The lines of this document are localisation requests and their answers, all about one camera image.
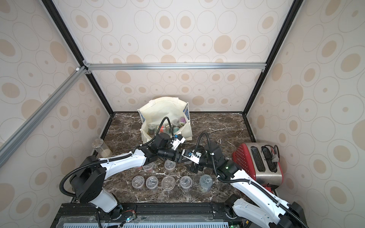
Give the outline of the large clear seed jar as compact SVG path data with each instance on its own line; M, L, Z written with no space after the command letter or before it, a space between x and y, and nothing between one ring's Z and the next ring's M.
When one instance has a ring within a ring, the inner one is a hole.
M213 179L210 175L204 174L199 179L199 190L203 193L208 192L213 185Z

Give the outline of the orange seed jar clear lid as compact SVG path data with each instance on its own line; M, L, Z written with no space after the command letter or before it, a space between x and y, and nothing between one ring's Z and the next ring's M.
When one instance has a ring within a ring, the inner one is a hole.
M165 168L165 171L168 173L174 172L176 169L176 162L166 160L164 163L164 168Z

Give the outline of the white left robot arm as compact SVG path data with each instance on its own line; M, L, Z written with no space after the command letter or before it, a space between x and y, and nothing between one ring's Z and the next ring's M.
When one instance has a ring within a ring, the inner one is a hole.
M66 174L60 181L59 189L64 195L78 199L80 203L91 203L104 212L118 214L121 205L117 198L104 189L104 181L123 171L141 167L158 158L178 162L185 142L181 134L157 132L148 142L136 146L126 154L98 159L87 157L75 170Z

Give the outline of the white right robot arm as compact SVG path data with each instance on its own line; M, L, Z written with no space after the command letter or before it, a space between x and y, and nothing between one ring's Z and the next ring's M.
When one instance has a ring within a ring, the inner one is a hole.
M300 206L291 205L266 190L232 160L218 159L221 154L220 147L214 148L209 135L202 133L194 151L187 157L199 166L211 168L218 181L230 184L255 203L237 198L231 205L235 216L246 218L262 228L308 227Z

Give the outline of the cream canvas starry night bag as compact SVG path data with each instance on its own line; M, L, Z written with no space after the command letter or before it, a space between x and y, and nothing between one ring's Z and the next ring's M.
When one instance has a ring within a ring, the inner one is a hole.
M157 133L157 129L164 117L168 117L171 123L164 121L166 131L172 130L175 135L181 134L190 141L193 137L191 128L189 103L177 97L160 97L150 100L146 105L138 109L142 120L140 129L142 141L150 141Z

